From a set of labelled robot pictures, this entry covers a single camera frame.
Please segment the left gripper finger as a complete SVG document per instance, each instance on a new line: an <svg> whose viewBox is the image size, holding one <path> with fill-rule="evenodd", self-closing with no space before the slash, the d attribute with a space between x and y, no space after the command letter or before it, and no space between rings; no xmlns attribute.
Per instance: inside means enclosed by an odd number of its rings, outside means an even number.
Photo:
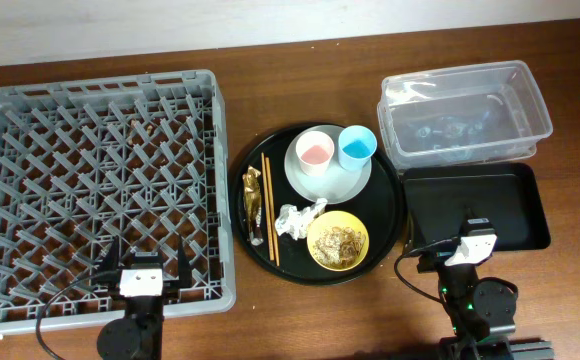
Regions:
<svg viewBox="0 0 580 360"><path fill-rule="evenodd" d="M192 268L185 252L185 243L182 238L178 241L178 287L190 288L192 286Z"/></svg>
<svg viewBox="0 0 580 360"><path fill-rule="evenodd" d="M119 240L114 239L105 251L105 256L96 262L94 284L108 288L113 288L118 284L120 278L119 249Z"/></svg>

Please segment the gold foil wrapper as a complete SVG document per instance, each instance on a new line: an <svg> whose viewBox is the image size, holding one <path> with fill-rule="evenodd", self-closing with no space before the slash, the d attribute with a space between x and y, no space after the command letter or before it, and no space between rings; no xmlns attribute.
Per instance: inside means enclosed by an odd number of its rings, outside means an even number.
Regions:
<svg viewBox="0 0 580 360"><path fill-rule="evenodd" d="M263 243L261 230L262 198L258 177L261 172L249 166L243 174L243 201L246 213L246 224L248 228L248 238L252 246L259 246Z"/></svg>

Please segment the white napkin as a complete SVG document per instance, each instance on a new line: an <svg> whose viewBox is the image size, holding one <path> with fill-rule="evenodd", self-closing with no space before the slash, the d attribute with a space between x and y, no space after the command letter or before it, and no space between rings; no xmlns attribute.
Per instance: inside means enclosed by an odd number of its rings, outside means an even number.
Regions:
<svg viewBox="0 0 580 360"><path fill-rule="evenodd" d="M278 235L289 235L293 240L307 237L310 225L316 218L322 215L328 201L318 198L316 202L299 210L295 205L284 204L275 220L275 230Z"/></svg>

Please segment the food scraps pile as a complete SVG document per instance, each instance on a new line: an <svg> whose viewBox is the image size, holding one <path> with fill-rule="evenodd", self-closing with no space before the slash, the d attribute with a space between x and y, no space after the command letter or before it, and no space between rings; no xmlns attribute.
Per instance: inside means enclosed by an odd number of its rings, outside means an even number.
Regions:
<svg viewBox="0 0 580 360"><path fill-rule="evenodd" d="M314 242L315 259L330 268L351 266L366 243L366 235L350 227L323 230Z"/></svg>

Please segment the yellow bowl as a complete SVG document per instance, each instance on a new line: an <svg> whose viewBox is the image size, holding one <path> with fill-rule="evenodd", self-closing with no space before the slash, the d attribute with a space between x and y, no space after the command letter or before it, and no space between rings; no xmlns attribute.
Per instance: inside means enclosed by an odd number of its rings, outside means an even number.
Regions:
<svg viewBox="0 0 580 360"><path fill-rule="evenodd" d="M349 267L337 269L337 268L330 268L321 263L317 262L314 255L313 245L319 234L326 229L332 227L350 227L356 231L360 231L366 235L366 243L364 244L359 257L356 261ZM323 215L319 216L314 220L314 222L310 225L308 235L307 235L307 248L309 254L313 258L313 260L321 267L335 272L344 272L351 269L356 268L361 264L361 262L365 259L366 255L369 251L369 234L368 231L361 220L359 220L356 216L351 213L344 212L344 211L329 211L325 212Z"/></svg>

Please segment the blue cup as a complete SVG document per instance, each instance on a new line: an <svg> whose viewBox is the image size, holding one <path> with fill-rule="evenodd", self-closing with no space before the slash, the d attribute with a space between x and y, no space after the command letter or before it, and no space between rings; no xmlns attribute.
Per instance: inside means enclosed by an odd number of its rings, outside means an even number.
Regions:
<svg viewBox="0 0 580 360"><path fill-rule="evenodd" d="M347 171L359 171L375 153L378 143L369 128L353 125L339 134L337 146L340 166Z"/></svg>

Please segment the pink cup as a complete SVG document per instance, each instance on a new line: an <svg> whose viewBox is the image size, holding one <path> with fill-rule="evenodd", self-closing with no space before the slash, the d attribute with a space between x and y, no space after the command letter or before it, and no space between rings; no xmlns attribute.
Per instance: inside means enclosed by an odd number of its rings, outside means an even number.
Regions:
<svg viewBox="0 0 580 360"><path fill-rule="evenodd" d="M295 153L306 175L321 176L329 167L334 149L334 142L329 135L312 130L299 136Z"/></svg>

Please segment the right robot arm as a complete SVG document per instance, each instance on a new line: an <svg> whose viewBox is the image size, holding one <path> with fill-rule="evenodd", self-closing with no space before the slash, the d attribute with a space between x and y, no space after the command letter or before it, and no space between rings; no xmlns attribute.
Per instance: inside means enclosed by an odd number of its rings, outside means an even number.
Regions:
<svg viewBox="0 0 580 360"><path fill-rule="evenodd" d="M518 287L496 277L481 278L477 267L493 253L497 234L491 221L468 210L458 233L419 248L417 270L438 275L437 299L454 335L440 340L434 359L540 360L555 357L543 340L512 342Z"/></svg>

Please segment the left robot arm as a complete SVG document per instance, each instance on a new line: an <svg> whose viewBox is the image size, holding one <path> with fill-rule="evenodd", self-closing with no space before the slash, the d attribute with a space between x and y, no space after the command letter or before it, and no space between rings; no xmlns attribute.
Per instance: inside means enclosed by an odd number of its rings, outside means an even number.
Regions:
<svg viewBox="0 0 580 360"><path fill-rule="evenodd" d="M192 268L177 243L177 274L164 277L164 260L159 254L135 253L128 266L120 263L120 242L115 240L96 262L93 282L107 288L109 295L125 305L124 315L106 324L97 338L103 359L159 359L162 354L164 307L182 289L192 286Z"/></svg>

